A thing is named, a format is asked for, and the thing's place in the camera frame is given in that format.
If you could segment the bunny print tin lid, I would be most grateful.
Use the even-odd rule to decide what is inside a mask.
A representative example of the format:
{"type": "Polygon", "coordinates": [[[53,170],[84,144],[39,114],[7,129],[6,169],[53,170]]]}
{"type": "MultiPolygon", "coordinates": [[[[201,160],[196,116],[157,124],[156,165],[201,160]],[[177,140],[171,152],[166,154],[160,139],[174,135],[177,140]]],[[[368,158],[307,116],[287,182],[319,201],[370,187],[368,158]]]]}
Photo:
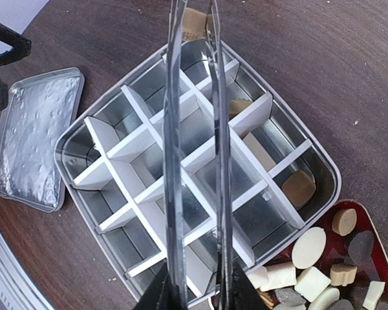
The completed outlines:
{"type": "Polygon", "coordinates": [[[65,185],[56,143],[76,118],[85,78],[70,67],[15,82],[0,118],[0,197],[50,213],[65,185]]]}

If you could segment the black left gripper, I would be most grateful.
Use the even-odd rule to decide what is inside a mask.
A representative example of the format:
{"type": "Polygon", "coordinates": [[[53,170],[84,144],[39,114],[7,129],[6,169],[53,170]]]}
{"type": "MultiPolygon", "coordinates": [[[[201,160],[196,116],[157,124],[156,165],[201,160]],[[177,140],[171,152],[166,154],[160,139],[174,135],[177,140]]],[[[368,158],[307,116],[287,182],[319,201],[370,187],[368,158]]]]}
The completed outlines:
{"type": "MultiPolygon", "coordinates": [[[[31,52],[32,42],[0,23],[0,42],[11,47],[0,53],[0,67],[21,61],[31,52]]],[[[8,85],[0,80],[0,112],[8,106],[8,85]]]]}

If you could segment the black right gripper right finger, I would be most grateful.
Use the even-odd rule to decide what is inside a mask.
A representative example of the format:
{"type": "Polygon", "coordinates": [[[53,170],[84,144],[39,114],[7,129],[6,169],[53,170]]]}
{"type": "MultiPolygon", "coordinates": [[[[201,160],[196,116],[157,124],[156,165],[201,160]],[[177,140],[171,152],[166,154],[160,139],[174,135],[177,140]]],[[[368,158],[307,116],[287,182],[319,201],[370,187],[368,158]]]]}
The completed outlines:
{"type": "MultiPolygon", "coordinates": [[[[213,309],[219,309],[219,302],[223,301],[220,297],[220,288],[223,283],[222,262],[218,262],[213,309]]],[[[251,281],[237,262],[233,265],[231,298],[231,306],[227,309],[268,309],[268,306],[263,302],[251,281]]]]}

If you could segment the metal serving tongs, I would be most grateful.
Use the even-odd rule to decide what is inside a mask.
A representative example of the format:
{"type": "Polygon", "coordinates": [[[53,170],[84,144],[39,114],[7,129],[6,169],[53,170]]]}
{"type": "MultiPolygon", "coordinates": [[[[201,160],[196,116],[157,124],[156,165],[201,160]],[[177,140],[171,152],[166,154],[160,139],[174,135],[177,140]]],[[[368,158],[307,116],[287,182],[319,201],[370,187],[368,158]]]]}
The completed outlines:
{"type": "Polygon", "coordinates": [[[186,255],[183,224],[182,188],[191,182],[189,174],[215,162],[215,205],[205,206],[211,221],[217,224],[217,274],[215,303],[217,309],[231,309],[233,305],[233,229],[231,200],[229,105],[226,101],[226,71],[222,56],[221,24],[217,1],[210,1],[205,19],[200,22],[200,37],[205,38],[209,77],[205,85],[211,87],[211,99],[200,91],[199,85],[187,80],[189,88],[208,109],[213,118],[214,136],[191,154],[184,153],[180,144],[180,81],[186,77],[181,70],[183,19],[186,1],[172,1],[166,54],[166,87],[164,98],[164,202],[166,211],[167,271],[170,283],[170,304],[177,309],[188,306],[186,255]]]}

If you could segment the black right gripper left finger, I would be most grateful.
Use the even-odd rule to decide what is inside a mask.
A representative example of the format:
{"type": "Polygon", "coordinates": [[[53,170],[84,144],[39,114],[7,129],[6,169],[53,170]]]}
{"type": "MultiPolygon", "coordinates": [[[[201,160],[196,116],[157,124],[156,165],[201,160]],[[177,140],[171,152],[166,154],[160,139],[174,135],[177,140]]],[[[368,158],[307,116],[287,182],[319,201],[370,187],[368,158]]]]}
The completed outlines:
{"type": "Polygon", "coordinates": [[[172,310],[181,309],[171,294],[171,280],[167,263],[163,263],[144,294],[137,303],[141,310],[172,310]]]}

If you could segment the white divided tin box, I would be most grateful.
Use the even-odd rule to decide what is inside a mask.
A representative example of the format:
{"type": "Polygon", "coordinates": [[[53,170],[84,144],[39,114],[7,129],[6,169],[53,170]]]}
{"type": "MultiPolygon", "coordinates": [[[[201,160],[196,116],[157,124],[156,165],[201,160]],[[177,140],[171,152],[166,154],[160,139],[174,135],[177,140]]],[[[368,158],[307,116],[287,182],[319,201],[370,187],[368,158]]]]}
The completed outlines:
{"type": "MultiPolygon", "coordinates": [[[[139,299],[166,262],[163,124],[166,47],[124,76],[60,137],[55,162],[109,263],[139,299]]],[[[229,120],[233,250],[247,272],[271,260],[331,208],[341,190],[336,164],[275,90],[222,46],[229,120]]],[[[182,45],[182,158],[214,136],[213,118],[187,80],[211,99],[205,41],[182,45]]],[[[182,184],[188,300],[215,290],[215,162],[182,184]]]]}

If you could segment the red chocolate tray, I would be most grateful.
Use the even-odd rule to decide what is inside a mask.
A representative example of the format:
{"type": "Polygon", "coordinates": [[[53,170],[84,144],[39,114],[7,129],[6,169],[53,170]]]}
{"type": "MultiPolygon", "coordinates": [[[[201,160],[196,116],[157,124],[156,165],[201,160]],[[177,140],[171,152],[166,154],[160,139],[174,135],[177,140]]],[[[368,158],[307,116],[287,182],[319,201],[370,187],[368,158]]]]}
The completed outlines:
{"type": "Polygon", "coordinates": [[[388,309],[388,258],[355,200],[339,201],[249,278],[270,309],[388,309]]]}

